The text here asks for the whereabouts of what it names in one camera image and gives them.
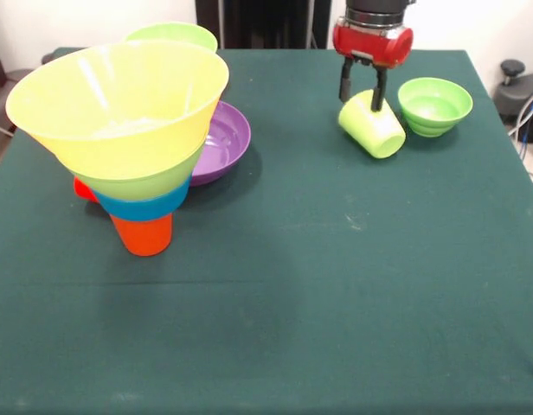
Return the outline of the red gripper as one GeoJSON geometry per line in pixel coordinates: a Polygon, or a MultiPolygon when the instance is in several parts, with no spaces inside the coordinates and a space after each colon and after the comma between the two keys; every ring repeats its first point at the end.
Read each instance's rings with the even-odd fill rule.
{"type": "Polygon", "coordinates": [[[382,109],[387,85],[387,68],[400,66],[412,50],[414,32],[410,28],[397,26],[389,29],[357,26],[340,17],[332,31],[334,49],[347,57],[340,75],[338,97],[341,101],[350,98],[350,72],[354,59],[365,61],[376,67],[376,86],[373,89],[370,109],[382,109]]]}

